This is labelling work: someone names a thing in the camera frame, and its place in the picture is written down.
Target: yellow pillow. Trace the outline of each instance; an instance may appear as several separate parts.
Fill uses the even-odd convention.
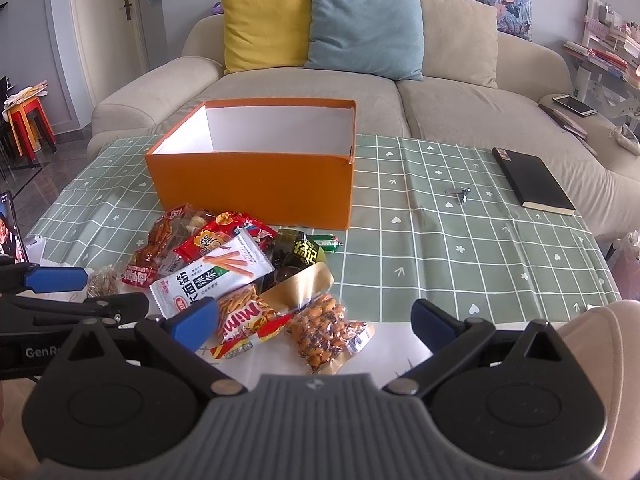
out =
[[[304,65],[311,0],[222,0],[222,8],[227,73]]]

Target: black notebook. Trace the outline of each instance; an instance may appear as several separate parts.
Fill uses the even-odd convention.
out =
[[[521,206],[561,215],[574,214],[574,205],[541,158],[501,148],[494,148],[492,152]]]

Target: floor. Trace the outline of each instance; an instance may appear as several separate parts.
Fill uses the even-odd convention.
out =
[[[0,189],[9,189],[14,196],[15,216],[23,236],[87,165],[86,146],[90,139],[88,127],[56,135],[57,152],[51,153],[45,145],[36,153],[38,161],[34,168],[28,166],[25,158],[17,162],[9,160],[8,170],[2,161],[6,183],[0,184]]]

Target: red stool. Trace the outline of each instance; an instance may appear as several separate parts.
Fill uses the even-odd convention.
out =
[[[9,117],[11,119],[12,126],[17,127],[17,137],[20,140],[20,147],[22,148],[24,155],[27,157],[30,166],[33,166],[35,160],[35,152],[31,144],[31,139],[35,139],[29,125],[29,119],[33,119],[41,137],[51,147],[52,152],[56,152],[56,139],[53,135],[53,131],[47,119],[47,115],[44,113],[40,99],[34,96],[27,99],[25,102],[12,106],[9,110]]]

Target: smartphone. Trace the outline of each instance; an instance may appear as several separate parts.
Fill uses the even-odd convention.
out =
[[[14,199],[10,191],[0,194],[0,254],[12,256],[16,263],[28,261],[15,220]]]
[[[553,97],[552,100],[559,105],[564,106],[565,108],[569,108],[569,110],[571,110],[574,114],[580,115],[580,117],[589,117],[598,113],[598,111],[594,108],[591,108],[589,105],[583,103],[582,101],[578,101],[578,99],[576,99],[575,97],[571,97],[570,95]]]

